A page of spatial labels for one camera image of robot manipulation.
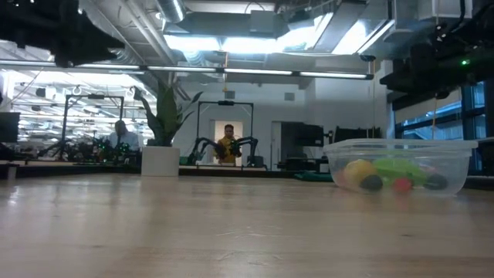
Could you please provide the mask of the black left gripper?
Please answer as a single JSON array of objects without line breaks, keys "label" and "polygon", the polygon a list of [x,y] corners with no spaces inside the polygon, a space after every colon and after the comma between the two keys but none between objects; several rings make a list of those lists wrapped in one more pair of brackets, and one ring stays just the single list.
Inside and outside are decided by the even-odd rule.
[{"label": "black left gripper", "polygon": [[49,50],[62,68],[112,60],[125,47],[79,13],[79,0],[0,0],[0,40]]}]

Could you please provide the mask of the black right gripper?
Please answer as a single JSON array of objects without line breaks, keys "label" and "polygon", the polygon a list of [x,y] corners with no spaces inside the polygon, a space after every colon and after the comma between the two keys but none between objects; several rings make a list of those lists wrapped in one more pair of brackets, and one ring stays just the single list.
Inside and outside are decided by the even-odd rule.
[{"label": "black right gripper", "polygon": [[494,40],[442,50],[421,43],[410,49],[409,72],[390,73],[380,78],[380,84],[402,93],[437,93],[493,77]]}]

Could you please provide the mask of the green leafy vegetable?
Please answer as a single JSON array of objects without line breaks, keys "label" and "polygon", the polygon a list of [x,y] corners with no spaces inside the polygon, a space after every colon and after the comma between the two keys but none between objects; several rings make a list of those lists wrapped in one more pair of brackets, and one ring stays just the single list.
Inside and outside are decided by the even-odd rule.
[{"label": "green leafy vegetable", "polygon": [[403,158],[380,158],[372,162],[385,186],[390,186],[396,179],[408,178],[414,185],[421,185],[427,174],[414,162]]}]

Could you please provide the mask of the yellow lemon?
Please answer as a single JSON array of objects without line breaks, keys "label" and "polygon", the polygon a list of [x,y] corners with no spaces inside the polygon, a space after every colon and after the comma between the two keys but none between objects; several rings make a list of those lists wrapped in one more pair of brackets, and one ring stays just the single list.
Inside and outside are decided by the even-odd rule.
[{"label": "yellow lemon", "polygon": [[343,169],[347,185],[357,187],[368,176],[377,175],[377,169],[370,161],[358,159],[348,163]]}]

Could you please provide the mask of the small red cherry with stem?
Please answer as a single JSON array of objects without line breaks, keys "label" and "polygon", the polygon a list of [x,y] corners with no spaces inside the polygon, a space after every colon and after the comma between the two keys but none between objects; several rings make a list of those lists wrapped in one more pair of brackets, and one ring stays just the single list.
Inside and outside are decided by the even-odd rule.
[{"label": "small red cherry with stem", "polygon": [[392,183],[392,189],[397,193],[406,193],[413,189],[414,183],[410,178],[397,178]]}]

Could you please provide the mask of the dark blueberry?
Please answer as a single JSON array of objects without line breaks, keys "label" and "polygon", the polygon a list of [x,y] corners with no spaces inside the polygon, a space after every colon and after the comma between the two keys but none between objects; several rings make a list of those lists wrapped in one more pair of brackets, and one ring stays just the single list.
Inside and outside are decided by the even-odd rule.
[{"label": "dark blueberry", "polygon": [[426,178],[423,186],[428,190],[440,191],[448,187],[448,180],[443,175],[431,174]]},{"label": "dark blueberry", "polygon": [[380,176],[378,175],[368,175],[364,178],[359,187],[370,192],[379,192],[384,186],[384,183]]}]

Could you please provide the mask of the clear plastic tupperware container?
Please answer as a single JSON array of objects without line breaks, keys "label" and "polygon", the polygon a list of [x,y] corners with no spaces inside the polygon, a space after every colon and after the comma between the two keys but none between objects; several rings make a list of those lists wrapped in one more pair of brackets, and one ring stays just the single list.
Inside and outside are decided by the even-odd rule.
[{"label": "clear plastic tupperware container", "polygon": [[469,171],[472,152],[478,147],[477,141],[430,141],[415,139],[349,139],[323,148],[329,163],[330,174],[344,169],[358,159],[370,161],[380,158],[403,158],[417,164],[427,177],[440,174],[447,178],[448,187],[434,191],[424,188],[423,184],[414,185],[406,193],[397,193],[392,185],[383,186],[379,192],[370,192],[359,187],[347,186],[344,189],[364,194],[379,195],[430,195],[451,196],[464,186]]}]

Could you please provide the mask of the person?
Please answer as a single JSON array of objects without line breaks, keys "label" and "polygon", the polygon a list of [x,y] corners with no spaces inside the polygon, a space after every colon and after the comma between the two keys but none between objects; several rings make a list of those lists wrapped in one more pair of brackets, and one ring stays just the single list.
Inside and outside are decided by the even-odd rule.
[{"label": "person", "polygon": [[234,138],[234,127],[231,124],[226,124],[224,128],[224,136],[217,144],[222,148],[222,154],[215,152],[215,158],[219,164],[232,164],[236,166],[236,159],[242,156],[241,153],[232,151],[232,142]]},{"label": "person", "polygon": [[138,135],[130,132],[122,120],[114,124],[114,132],[107,136],[107,140],[112,147],[116,147],[118,144],[128,144],[131,151],[138,151],[140,149]]}]

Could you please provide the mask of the black background monitor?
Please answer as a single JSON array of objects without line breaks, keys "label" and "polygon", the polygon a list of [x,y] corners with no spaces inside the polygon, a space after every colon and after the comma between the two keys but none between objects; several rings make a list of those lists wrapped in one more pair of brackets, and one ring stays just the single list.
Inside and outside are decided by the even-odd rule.
[{"label": "black background monitor", "polygon": [[20,113],[0,112],[0,143],[16,143],[19,135]]}]

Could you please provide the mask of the dark green cloth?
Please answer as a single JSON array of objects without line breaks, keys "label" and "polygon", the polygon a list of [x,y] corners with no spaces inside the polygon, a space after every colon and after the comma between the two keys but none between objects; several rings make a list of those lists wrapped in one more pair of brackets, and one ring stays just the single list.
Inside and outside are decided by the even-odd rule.
[{"label": "dark green cloth", "polygon": [[310,181],[310,182],[333,182],[333,177],[329,173],[318,173],[311,171],[303,171],[294,174],[294,178],[300,181]]}]

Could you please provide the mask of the green plant in white pot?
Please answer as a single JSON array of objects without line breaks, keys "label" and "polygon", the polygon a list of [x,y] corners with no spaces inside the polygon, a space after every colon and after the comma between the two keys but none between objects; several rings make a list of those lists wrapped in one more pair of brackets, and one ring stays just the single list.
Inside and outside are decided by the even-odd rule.
[{"label": "green plant in white pot", "polygon": [[146,177],[177,177],[179,173],[180,149],[172,146],[172,140],[184,122],[192,115],[190,107],[197,103],[204,93],[200,91],[184,106],[176,103],[172,86],[159,86],[156,111],[153,113],[139,87],[132,88],[134,99],[140,101],[145,110],[147,125],[153,132],[142,150],[141,175]]}]

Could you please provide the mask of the long LED light bar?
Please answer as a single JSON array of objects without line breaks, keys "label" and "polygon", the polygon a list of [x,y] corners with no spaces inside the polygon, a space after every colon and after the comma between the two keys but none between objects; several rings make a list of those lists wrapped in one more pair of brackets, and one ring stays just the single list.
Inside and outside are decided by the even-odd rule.
[{"label": "long LED light bar", "polygon": [[176,73],[219,73],[219,74],[249,74],[263,76],[289,76],[289,77],[307,77],[307,78],[326,78],[326,79],[343,79],[343,80],[372,80],[373,74],[369,73],[337,73],[337,72],[315,72],[315,71],[294,71],[279,69],[242,69],[242,68],[223,68],[223,67],[193,67],[193,66],[139,66],[123,64],[83,64],[79,66],[69,66],[62,68],[55,63],[46,61],[31,60],[13,60],[0,59],[0,68],[3,69],[24,69],[35,70],[38,68],[59,70],[103,70],[115,73],[134,73],[134,72],[176,72]]}]

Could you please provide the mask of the black background rig frame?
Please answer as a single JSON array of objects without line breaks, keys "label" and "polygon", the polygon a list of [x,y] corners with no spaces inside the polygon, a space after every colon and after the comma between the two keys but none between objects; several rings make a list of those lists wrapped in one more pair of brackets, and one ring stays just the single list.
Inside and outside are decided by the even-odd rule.
[{"label": "black background rig frame", "polygon": [[248,112],[247,114],[250,116],[250,135],[249,137],[253,137],[253,122],[254,122],[254,103],[248,103],[248,102],[235,102],[231,100],[219,100],[219,101],[199,101],[198,102],[198,109],[197,109],[197,127],[196,127],[196,137],[199,139],[199,134],[200,134],[200,117],[201,115],[206,111],[206,108],[204,110],[201,110],[201,105],[207,104],[207,105],[218,105],[218,106],[224,106],[224,107],[234,107],[234,106],[248,106],[250,107],[251,111]]},{"label": "black background rig frame", "polygon": [[71,98],[76,98],[77,101],[82,99],[82,98],[87,98],[91,100],[104,100],[104,99],[118,99],[120,100],[120,104],[117,105],[117,108],[119,109],[119,118],[118,120],[123,120],[123,114],[124,114],[124,97],[119,97],[119,96],[110,96],[110,95],[103,95],[103,94],[96,94],[96,93],[90,93],[90,94],[80,94],[76,95],[74,93],[67,94],[65,95],[65,104],[64,104],[64,114],[63,114],[63,128],[62,128],[62,137],[60,140],[60,149],[59,149],[59,157],[58,159],[61,161],[63,159],[63,152],[65,151],[65,146],[66,146],[66,124],[67,124],[67,118],[68,118],[68,111],[72,107],[69,105],[70,99]]}]

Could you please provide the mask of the black aluminium table frame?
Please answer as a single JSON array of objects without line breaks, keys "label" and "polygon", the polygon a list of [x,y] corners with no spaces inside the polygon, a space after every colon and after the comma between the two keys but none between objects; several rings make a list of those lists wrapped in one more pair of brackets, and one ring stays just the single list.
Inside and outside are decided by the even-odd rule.
[{"label": "black aluminium table frame", "polygon": [[[294,174],[302,171],[267,171],[264,168],[235,168],[219,166],[180,166],[178,174],[181,176],[205,177],[236,177],[236,178],[294,178]],[[6,164],[0,161],[0,180],[8,178],[40,178],[64,175],[91,175],[91,174],[129,174],[139,175],[140,168],[131,165],[89,165],[89,164],[57,164],[42,161],[35,164],[24,161]]]}]

